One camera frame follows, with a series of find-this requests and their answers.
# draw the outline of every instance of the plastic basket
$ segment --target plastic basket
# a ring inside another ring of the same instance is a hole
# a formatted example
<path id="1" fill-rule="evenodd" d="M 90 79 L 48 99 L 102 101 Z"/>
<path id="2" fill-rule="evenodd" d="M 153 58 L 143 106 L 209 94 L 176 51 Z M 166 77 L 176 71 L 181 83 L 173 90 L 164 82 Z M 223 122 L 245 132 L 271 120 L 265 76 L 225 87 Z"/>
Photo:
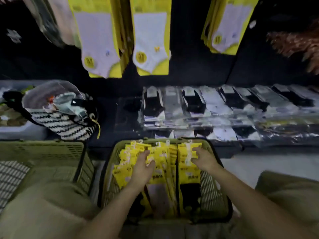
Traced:
<path id="1" fill-rule="evenodd" d="M 204 139 L 193 139 L 193 142 L 202 143 L 202 148 L 209 151 L 214 155 L 218 163 L 222 166 L 221 160 L 218 158 L 215 150 L 212 148 L 209 141 Z M 170 144 L 180 144 L 183 142 L 188 142 L 190 139 L 147 139 L 143 140 L 144 143 L 155 145 L 156 142 L 165 142 L 170 140 Z M 98 205 L 100 207 L 105 207 L 110 203 L 110 201 L 115 197 L 117 193 L 120 192 L 120 188 L 112 174 L 112 170 L 115 164 L 119 164 L 120 151 L 125 148 L 125 144 L 130 144 L 131 140 L 123 140 L 118 143 L 113 148 L 110 155 L 109 163 L 105 164 L 102 175 L 100 178 L 100 191 L 98 198 Z M 178 184 L 178 167 L 176 169 L 176 184 Z M 182 222 L 182 223 L 212 223 L 212 222 L 228 222 L 233 214 L 233 207 L 230 199 L 218 188 L 217 182 L 207 173 L 201 172 L 201 213 L 196 215 L 190 215 L 188 217 L 178 217 L 176 219 L 169 220 L 155 220 L 150 218 L 128 218 L 128 223 L 172 223 L 172 222 Z M 176 196 L 177 201 L 179 201 L 178 186 L 176 186 Z"/>
<path id="2" fill-rule="evenodd" d="M 70 181 L 88 193 L 93 177 L 94 166 L 82 142 L 0 141 L 0 213 L 34 183 Z"/>

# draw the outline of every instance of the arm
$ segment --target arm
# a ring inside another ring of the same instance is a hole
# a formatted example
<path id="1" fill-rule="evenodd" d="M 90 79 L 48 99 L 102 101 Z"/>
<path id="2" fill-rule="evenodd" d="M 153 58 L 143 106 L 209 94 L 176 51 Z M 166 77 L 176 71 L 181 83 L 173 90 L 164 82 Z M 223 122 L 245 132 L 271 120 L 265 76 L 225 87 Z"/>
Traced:
<path id="1" fill-rule="evenodd" d="M 220 166 L 208 151 L 202 148 L 193 150 L 198 159 L 193 158 L 192 162 L 218 181 L 258 238 L 316 238 L 286 211 Z"/>
<path id="2" fill-rule="evenodd" d="M 129 210 L 150 180 L 155 162 L 146 167 L 145 160 L 149 151 L 138 156 L 133 168 L 133 173 L 128 185 L 95 217 L 86 224 L 78 233 L 76 239 L 115 239 L 122 229 Z"/>

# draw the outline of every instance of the person's right arm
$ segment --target person's right arm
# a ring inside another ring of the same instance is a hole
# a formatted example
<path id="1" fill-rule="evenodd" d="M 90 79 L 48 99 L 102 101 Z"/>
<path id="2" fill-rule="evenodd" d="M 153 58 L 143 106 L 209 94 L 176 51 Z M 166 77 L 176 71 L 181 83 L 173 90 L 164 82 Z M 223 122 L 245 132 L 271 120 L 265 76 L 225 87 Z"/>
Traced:
<path id="1" fill-rule="evenodd" d="M 193 150 L 198 159 L 192 158 L 192 162 L 217 180 L 258 238 L 316 239 L 286 211 L 220 166 L 208 151 Z"/>

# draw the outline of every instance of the forearm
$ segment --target forearm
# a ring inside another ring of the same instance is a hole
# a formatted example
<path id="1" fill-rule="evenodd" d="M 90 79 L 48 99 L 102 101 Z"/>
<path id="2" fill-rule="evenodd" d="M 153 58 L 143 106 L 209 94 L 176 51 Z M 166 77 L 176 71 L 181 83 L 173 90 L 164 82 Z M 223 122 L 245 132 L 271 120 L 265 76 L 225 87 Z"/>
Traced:
<path id="1" fill-rule="evenodd" d="M 130 183 L 76 237 L 77 239 L 115 239 L 121 231 L 139 189 Z"/>
<path id="2" fill-rule="evenodd" d="M 223 168 L 209 173 L 241 212 L 258 238 L 314 238 L 287 212 Z"/>

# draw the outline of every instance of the person's left arm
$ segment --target person's left arm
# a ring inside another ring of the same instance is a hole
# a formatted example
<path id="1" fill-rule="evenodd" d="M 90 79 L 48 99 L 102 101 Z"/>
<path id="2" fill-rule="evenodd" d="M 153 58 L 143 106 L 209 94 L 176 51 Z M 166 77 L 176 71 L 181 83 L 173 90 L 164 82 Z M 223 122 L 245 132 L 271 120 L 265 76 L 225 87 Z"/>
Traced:
<path id="1" fill-rule="evenodd" d="M 146 166 L 145 160 L 149 151 L 138 156 L 128 185 L 95 217 L 86 224 L 76 236 L 76 239 L 115 239 L 122 229 L 130 208 L 150 180 L 155 162 Z"/>

